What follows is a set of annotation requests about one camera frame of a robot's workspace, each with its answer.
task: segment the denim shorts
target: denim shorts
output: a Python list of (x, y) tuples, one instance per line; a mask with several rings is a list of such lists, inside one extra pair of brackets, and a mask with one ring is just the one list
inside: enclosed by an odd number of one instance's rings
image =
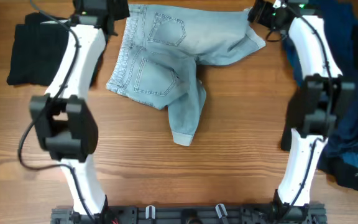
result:
[(114, 72), (106, 88), (157, 109), (168, 107), (173, 140), (189, 146), (206, 92), (197, 65), (229, 65), (265, 46), (249, 10), (208, 12), (130, 4)]

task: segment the blue fabric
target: blue fabric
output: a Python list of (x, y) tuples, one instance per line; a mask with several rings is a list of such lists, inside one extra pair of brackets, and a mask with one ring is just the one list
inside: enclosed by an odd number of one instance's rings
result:
[(206, 92), (197, 65), (229, 65), (265, 46), (249, 10), (208, 12), (130, 4), (124, 37), (106, 88), (157, 109), (168, 107), (173, 141), (189, 146)]
[[(347, 164), (358, 167), (358, 71), (354, 68), (352, 29), (358, 26), (358, 20), (352, 12), (350, 3), (338, 3), (336, 0), (312, 0), (318, 4), (324, 17), (324, 31), (338, 67), (343, 75), (356, 83), (354, 101), (337, 130), (329, 137), (324, 148), (327, 157), (341, 157)], [(301, 66), (296, 49), (290, 39), (284, 41), (284, 49), (294, 68), (294, 79), (302, 83)]]

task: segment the back pocket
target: back pocket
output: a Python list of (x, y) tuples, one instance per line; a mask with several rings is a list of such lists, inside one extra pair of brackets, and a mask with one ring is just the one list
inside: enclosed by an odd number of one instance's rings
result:
[(185, 37), (186, 31), (183, 20), (155, 13), (154, 25), (147, 39), (148, 42), (179, 46)]
[(134, 91), (165, 96), (175, 86), (176, 77), (172, 68), (143, 58), (136, 77)]

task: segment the wood grain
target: wood grain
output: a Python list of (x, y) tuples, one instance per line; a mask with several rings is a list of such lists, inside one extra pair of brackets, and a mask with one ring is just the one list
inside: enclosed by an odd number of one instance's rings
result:
[[(132, 1), (214, 11), (241, 11), (254, 0)], [(71, 1), (44, 0), (42, 9), (69, 16)], [(354, 1), (358, 15), (358, 1)], [(17, 162), (19, 138), (30, 122), (28, 103), (45, 87), (6, 84), (15, 25), (34, 10), (26, 0), (0, 0), (0, 223), (49, 223), (50, 210), (71, 205), (60, 170), (25, 171)], [(191, 147), (173, 143), (166, 110), (136, 103), (105, 89), (122, 40), (116, 23), (89, 107), (99, 126), (96, 167), (111, 205), (213, 205), (266, 203), (285, 171), (278, 148), (289, 97), (296, 88), (280, 44), (224, 68), (199, 67), (208, 97)], [(262, 37), (267, 30), (253, 25)], [(31, 164), (48, 164), (32, 131), (25, 145)], [(316, 172), (312, 199), (325, 203), (330, 223), (358, 223), (358, 192)]]

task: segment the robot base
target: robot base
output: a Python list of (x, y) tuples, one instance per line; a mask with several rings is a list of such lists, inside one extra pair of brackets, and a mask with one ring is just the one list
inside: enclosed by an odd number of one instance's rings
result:
[[(117, 216), (119, 224), (186, 224), (182, 223), (181, 213), (184, 209), (193, 209), (198, 213), (198, 217), (204, 224), (270, 224), (266, 215), (265, 205), (243, 205), (236, 207), (226, 207), (227, 216), (219, 215), (216, 207), (162, 207), (162, 208), (138, 208), (138, 207), (110, 207), (110, 210)], [(153, 210), (153, 215), (146, 218), (146, 211)], [(81, 221), (74, 222), (71, 214), (72, 209), (53, 209), (51, 224), (91, 224), (87, 216), (81, 216)], [(327, 224), (326, 210), (323, 204), (311, 204), (308, 216), (303, 222), (280, 222), (301, 223), (301, 224)]]

